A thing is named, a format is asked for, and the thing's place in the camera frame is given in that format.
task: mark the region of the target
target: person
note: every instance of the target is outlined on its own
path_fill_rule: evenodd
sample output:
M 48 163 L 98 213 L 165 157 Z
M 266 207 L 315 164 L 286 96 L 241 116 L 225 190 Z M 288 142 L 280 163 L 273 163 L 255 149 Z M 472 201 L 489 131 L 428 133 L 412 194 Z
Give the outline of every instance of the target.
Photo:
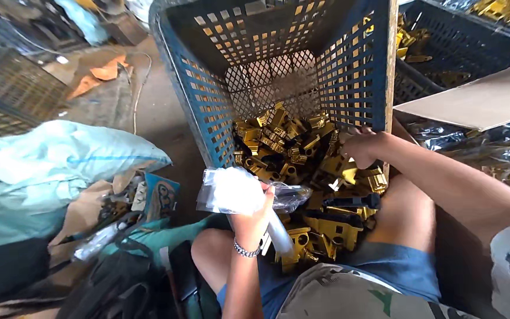
M 367 127 L 351 129 L 340 142 L 341 155 L 353 157 L 359 169 L 379 159 L 401 172 L 382 197 L 375 229 L 346 261 L 319 263 L 299 276 L 277 274 L 261 258 L 240 253 L 257 251 L 273 214 L 273 189 L 263 185 L 262 210 L 231 215 L 235 234 L 206 229 L 192 245 L 195 265 L 217 294 L 223 318 L 471 317 L 438 303 L 433 255 L 437 204 L 491 252 L 492 304 L 510 319 L 510 187 Z

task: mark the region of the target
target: wrist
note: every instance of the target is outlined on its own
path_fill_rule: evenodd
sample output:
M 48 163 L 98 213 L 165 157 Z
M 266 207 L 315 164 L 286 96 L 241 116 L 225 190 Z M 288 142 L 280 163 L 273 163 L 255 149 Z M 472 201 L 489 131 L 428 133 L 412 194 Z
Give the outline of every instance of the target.
M 373 158 L 377 158 L 381 161 L 386 162 L 385 155 L 387 154 L 387 148 L 392 143 L 393 135 L 387 132 L 379 132 L 375 135 L 375 141 L 370 144 L 369 154 Z
M 241 246 L 241 248 L 247 251 L 255 251 L 259 248 L 261 239 L 253 235 L 235 233 L 235 241 L 239 246 Z

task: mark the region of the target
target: blue plastic basket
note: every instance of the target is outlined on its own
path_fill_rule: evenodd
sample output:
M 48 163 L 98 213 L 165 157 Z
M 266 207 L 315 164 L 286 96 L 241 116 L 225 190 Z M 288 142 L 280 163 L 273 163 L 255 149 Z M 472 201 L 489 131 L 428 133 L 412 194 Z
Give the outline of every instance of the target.
M 156 0 L 151 6 L 152 33 L 207 166 L 232 165 L 234 119 L 271 110 L 280 100 L 291 116 L 325 110 L 340 126 L 387 127 L 394 1 L 271 2 Z

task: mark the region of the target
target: green fabric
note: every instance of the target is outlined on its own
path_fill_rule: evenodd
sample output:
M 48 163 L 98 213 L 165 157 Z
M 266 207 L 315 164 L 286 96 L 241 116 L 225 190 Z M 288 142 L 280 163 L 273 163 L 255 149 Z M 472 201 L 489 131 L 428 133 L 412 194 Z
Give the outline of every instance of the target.
M 224 214 L 212 214 L 194 224 L 176 228 L 169 228 L 169 219 L 161 219 L 143 224 L 133 230 L 129 238 L 144 244 L 153 252 L 155 268 L 162 271 L 159 250 L 168 246 L 169 253 L 184 241 L 194 241 L 198 234 L 207 228 L 230 229 L 230 224 Z M 117 251 L 115 244 L 104 248 L 100 257 L 111 255 Z M 220 306 L 216 295 L 202 279 L 198 293 L 183 302 L 183 307 L 189 319 L 211 319 L 220 317 Z

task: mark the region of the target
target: blue shorts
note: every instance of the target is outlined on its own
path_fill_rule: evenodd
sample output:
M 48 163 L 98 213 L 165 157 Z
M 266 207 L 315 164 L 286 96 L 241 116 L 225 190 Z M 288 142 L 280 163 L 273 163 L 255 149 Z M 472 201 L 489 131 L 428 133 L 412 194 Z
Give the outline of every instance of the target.
M 259 286 L 263 314 L 275 318 L 300 274 L 281 272 L 279 265 L 272 265 L 259 256 Z M 363 242 L 359 249 L 338 255 L 335 264 L 365 272 L 393 286 L 401 293 L 438 302 L 440 290 L 436 278 L 434 255 L 410 247 L 390 243 Z M 223 309 L 225 291 L 218 293 Z

